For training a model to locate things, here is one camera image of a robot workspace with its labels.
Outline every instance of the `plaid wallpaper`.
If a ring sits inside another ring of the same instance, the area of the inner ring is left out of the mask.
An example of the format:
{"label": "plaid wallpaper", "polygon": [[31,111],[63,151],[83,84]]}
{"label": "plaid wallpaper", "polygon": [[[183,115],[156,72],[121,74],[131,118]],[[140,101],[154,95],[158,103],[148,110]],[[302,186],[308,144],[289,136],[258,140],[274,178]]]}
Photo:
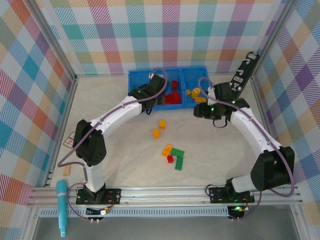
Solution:
{"label": "plaid wallpaper", "polygon": [[286,1],[37,2],[75,71],[95,75],[193,65],[234,72],[248,51],[268,39]]}
{"label": "plaid wallpaper", "polygon": [[23,1],[0,0],[1,240],[18,237],[45,177],[71,83]]}
{"label": "plaid wallpaper", "polygon": [[265,31],[265,34],[263,36],[263,39],[259,45],[259,48],[257,50],[257,52],[259,54],[262,53],[264,47],[266,46],[266,43],[270,37],[270,34],[273,32],[273,30],[275,29],[276,27],[276,23],[277,23],[277,20],[278,18],[280,17],[282,11],[284,10],[285,6],[286,6],[286,3],[288,2],[288,0],[281,0],[281,3],[278,5],[278,8],[276,10],[276,12],[274,13],[273,15],[273,18],[270,22],[270,25],[268,26],[267,30]]}
{"label": "plaid wallpaper", "polygon": [[320,233],[319,0],[299,1],[257,84],[273,136],[295,150],[295,182],[309,221]]}

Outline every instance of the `teal marker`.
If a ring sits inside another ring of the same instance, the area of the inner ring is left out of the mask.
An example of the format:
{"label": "teal marker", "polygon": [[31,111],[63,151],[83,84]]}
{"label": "teal marker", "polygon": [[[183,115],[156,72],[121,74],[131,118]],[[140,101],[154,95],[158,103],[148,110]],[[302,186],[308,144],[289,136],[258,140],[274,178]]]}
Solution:
{"label": "teal marker", "polygon": [[56,183],[56,195],[58,197],[58,218],[61,237],[67,235],[68,207],[67,207],[67,183],[60,180]]}

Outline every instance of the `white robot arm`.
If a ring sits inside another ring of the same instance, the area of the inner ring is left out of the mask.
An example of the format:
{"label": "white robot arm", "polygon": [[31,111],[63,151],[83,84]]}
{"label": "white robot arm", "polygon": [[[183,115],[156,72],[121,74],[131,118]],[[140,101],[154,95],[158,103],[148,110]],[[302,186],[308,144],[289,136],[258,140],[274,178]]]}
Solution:
{"label": "white robot arm", "polygon": [[[250,144],[257,158],[250,174],[234,177],[226,181],[225,188],[229,198],[236,198],[247,191],[263,191],[290,183],[286,166],[274,147],[284,156],[291,172],[293,172],[295,160],[295,153],[292,148],[283,147],[270,136],[257,121],[248,103],[242,98],[234,98],[229,82],[220,83],[213,87],[210,86],[207,94],[213,99],[228,103],[228,105],[216,103],[209,99],[208,103],[203,102],[196,105],[193,109],[193,115],[199,118],[211,119],[213,124],[216,120],[221,120],[222,117],[225,117],[226,125],[229,121],[238,128]],[[263,133],[257,129],[255,124],[262,129]]]}
{"label": "white robot arm", "polygon": [[129,119],[146,112],[151,113],[155,105],[163,105],[168,82],[161,75],[151,75],[149,83],[128,93],[121,103],[104,115],[87,122],[78,122],[74,134],[73,147],[99,124],[75,150],[76,155],[85,162],[87,182],[84,186],[91,203],[99,203],[104,197],[106,185],[102,176],[102,161],[107,155],[105,140]]}
{"label": "white robot arm", "polygon": [[[118,106],[123,106],[124,103],[131,102],[133,100],[137,100],[133,96],[127,96],[125,99],[118,104]],[[111,133],[113,133],[118,127],[124,124],[129,119],[139,115],[142,112],[142,105],[138,102],[129,104],[121,108],[120,110],[112,113],[108,116],[97,128],[97,131],[100,131],[105,140],[108,139]],[[100,116],[96,119],[91,120],[90,125],[93,127],[96,123],[100,122],[101,118],[104,116]],[[102,161],[97,165],[88,166],[86,165],[86,172],[88,181],[85,186],[92,192],[98,192],[102,187],[104,187],[105,183],[102,176]]]}

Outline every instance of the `green lego brick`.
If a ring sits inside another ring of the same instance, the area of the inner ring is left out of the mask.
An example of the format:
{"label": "green lego brick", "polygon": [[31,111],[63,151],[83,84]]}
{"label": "green lego brick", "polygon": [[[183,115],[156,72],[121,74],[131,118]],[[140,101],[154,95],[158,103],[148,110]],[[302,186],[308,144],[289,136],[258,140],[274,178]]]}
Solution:
{"label": "green lego brick", "polygon": [[182,170],[182,164],[184,162],[184,158],[182,156],[178,156],[176,158],[176,162],[175,162],[175,170],[181,171]]}
{"label": "green lego brick", "polygon": [[182,150],[177,149],[177,148],[172,148],[170,154],[173,155],[173,156],[177,156],[177,157],[182,157],[183,158],[184,155],[185,155],[185,151],[182,151]]}

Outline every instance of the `blue plastic tray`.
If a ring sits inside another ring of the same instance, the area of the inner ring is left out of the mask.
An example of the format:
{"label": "blue plastic tray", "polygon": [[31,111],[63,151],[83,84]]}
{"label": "blue plastic tray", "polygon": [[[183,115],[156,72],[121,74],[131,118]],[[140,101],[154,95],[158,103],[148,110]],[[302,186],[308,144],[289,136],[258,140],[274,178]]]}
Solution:
{"label": "blue plastic tray", "polygon": [[[166,104],[157,105],[154,107],[156,110],[170,110],[170,109],[185,109],[193,108],[197,103],[194,102],[191,96],[187,97],[186,89],[192,91],[194,88],[198,87],[198,79],[200,77],[208,77],[207,68],[205,66],[192,66],[192,67],[174,67],[165,68],[168,74],[169,86],[165,94],[172,93],[172,81],[176,80],[178,82],[177,91],[182,99],[181,104]],[[128,74],[128,92],[135,89],[143,84],[149,82],[149,73],[151,69],[146,70],[132,70]],[[156,70],[155,74],[163,75],[161,70]],[[203,89],[207,89],[209,84],[205,81],[201,84]]]}
{"label": "blue plastic tray", "polygon": [[[205,66],[195,66],[195,67],[184,67],[182,68],[182,77],[185,86],[185,90],[189,89],[192,91],[194,88],[198,88],[198,80],[201,77],[209,77],[207,68]],[[201,87],[203,90],[207,90],[209,87],[209,83],[205,80],[201,81]],[[198,103],[190,96],[185,94],[185,108],[191,109],[194,108]]]}

